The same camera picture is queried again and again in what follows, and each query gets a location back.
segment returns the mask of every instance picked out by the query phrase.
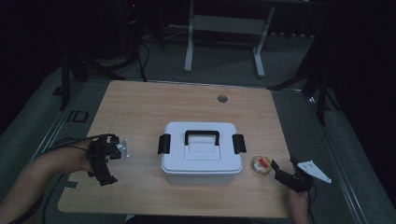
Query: storage box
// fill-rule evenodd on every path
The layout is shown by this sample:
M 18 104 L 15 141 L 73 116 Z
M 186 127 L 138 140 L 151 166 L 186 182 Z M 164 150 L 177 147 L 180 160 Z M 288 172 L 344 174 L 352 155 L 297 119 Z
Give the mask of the storage box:
M 170 122 L 160 137 L 158 153 L 170 184 L 224 185 L 243 168 L 242 134 L 231 123 Z

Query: table surface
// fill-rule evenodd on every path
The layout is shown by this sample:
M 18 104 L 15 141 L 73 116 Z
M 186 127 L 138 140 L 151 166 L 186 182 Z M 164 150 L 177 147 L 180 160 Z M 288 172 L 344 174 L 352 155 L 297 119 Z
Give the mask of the table surface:
M 228 98 L 218 101 L 219 95 Z M 243 170 L 228 185 L 169 185 L 157 154 L 159 137 L 171 121 L 231 122 L 245 137 Z M 176 83 L 112 81 L 88 136 L 114 133 L 128 138 L 130 158 L 109 161 L 119 181 L 100 187 L 77 172 L 58 207 L 63 212 L 208 217 L 287 217 L 287 188 L 275 172 L 260 176 L 256 155 L 292 172 L 290 155 L 271 92 L 264 89 Z

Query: black latch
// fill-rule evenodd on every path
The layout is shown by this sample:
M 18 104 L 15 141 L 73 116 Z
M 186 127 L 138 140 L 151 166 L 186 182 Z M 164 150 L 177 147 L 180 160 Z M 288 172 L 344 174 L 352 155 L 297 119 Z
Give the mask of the black latch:
M 171 135 L 165 133 L 161 135 L 160 142 L 158 144 L 158 154 L 169 154 L 171 151 Z
M 233 152 L 235 154 L 239 154 L 240 152 L 247 152 L 244 135 L 240 133 L 233 134 Z

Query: gray carpet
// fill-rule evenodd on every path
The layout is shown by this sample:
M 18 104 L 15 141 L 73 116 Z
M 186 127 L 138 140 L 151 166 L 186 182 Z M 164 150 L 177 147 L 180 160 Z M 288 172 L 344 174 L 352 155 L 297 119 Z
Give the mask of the gray carpet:
M 167 39 L 160 47 L 151 37 L 146 68 L 148 80 L 205 83 L 265 88 L 294 75 L 312 39 L 270 36 L 266 39 L 262 58 L 266 77 L 258 78 L 253 63 L 250 38 L 239 45 L 226 40 L 210 43 L 197 36 L 192 71 L 185 73 L 185 33 Z M 148 52 L 141 49 L 144 60 Z M 117 72 L 129 80 L 140 80 L 136 66 Z M 51 74 L 40 89 L 0 137 L 0 198 L 3 198 L 23 166 L 43 145 L 64 137 L 83 137 L 91 127 L 94 114 L 106 91 L 109 80 L 92 75 L 85 83 L 72 82 L 73 101 L 64 112 L 61 99 L 52 95 L 60 85 L 60 71 Z M 291 86 L 300 89 L 304 82 Z M 317 223 L 396 223 L 396 213 L 365 158 L 357 137 L 341 111 L 330 106 L 322 127 L 314 115 L 315 104 L 297 91 L 274 92 L 276 110 L 290 154 L 302 161 L 313 160 L 331 179 L 327 184 L 315 180 L 318 197 L 312 206 Z M 71 111 L 89 112 L 85 123 L 67 122 Z M 59 128 L 51 134 L 49 130 Z M 53 178 L 49 190 L 55 184 Z M 125 216 L 97 214 L 64 214 L 57 210 L 64 178 L 55 190 L 47 210 L 47 223 L 123 223 Z M 253 218 L 254 223 L 291 223 L 288 218 Z

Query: dark background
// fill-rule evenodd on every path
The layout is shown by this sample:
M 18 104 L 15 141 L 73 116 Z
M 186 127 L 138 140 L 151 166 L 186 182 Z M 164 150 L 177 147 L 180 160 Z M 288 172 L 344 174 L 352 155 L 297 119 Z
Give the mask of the dark background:
M 334 88 L 339 104 L 395 204 L 396 3 L 339 2 L 331 10 L 308 4 L 279 4 L 270 31 L 286 36 L 317 36 L 305 57 L 305 66 L 332 61 L 329 85 Z M 15 119 L 40 83 L 60 66 L 63 37 L 73 39 L 93 58 L 111 58 L 122 52 L 114 44 L 122 37 L 122 19 L 116 7 L 101 7 L 105 3 L 1 0 L 0 133 Z M 164 25 L 187 24 L 188 1 L 165 3 L 161 5 Z M 227 8 L 224 14 L 241 13 L 238 5 L 197 6 L 203 12 L 218 13 L 224 8 Z M 255 13 L 251 14 L 260 17 L 259 8 L 254 8 Z M 327 12 L 330 17 L 321 26 Z

